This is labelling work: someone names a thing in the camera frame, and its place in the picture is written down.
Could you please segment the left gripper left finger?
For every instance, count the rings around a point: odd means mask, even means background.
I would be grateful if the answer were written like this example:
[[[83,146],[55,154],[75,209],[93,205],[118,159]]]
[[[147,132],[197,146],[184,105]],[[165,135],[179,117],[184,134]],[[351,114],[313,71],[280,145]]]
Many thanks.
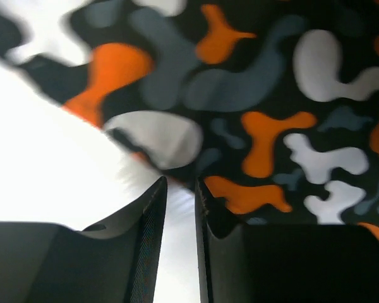
[[[0,302],[152,302],[167,180],[81,231],[0,222]]]

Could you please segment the orange black camouflage shorts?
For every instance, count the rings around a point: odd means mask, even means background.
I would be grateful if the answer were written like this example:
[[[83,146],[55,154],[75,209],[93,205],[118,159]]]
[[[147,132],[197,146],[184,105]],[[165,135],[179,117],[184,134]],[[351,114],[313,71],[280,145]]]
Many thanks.
[[[251,223],[379,239],[379,1],[0,1],[0,59]]]

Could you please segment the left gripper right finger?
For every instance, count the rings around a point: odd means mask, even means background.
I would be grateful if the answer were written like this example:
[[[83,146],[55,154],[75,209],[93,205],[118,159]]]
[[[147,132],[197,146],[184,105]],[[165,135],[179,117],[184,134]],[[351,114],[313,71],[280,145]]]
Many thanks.
[[[250,225],[195,187],[202,302],[379,302],[379,241],[353,225]]]

